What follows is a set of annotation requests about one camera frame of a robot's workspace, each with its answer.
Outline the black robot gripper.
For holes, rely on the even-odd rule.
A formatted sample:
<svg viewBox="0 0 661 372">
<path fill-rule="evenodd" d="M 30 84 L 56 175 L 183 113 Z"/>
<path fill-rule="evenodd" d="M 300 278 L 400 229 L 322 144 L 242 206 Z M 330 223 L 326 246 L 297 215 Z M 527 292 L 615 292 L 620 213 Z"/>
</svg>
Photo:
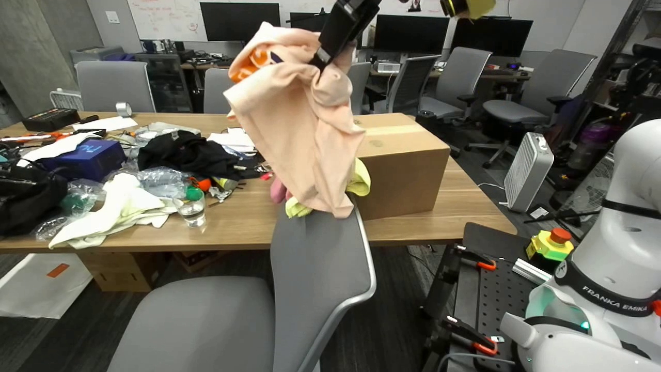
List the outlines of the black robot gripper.
<svg viewBox="0 0 661 372">
<path fill-rule="evenodd" d="M 311 65 L 318 69 L 329 67 L 377 15 L 379 0 L 336 0 L 318 37 Z"/>
</svg>

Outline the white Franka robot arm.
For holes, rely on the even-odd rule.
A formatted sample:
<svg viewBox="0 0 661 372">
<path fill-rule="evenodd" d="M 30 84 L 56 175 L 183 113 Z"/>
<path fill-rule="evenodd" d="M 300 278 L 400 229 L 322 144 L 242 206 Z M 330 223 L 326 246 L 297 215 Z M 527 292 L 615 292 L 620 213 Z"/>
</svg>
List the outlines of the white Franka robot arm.
<svg viewBox="0 0 661 372">
<path fill-rule="evenodd" d="M 661 372 L 661 120 L 627 129 L 594 225 L 500 330 L 524 372 Z"/>
</svg>

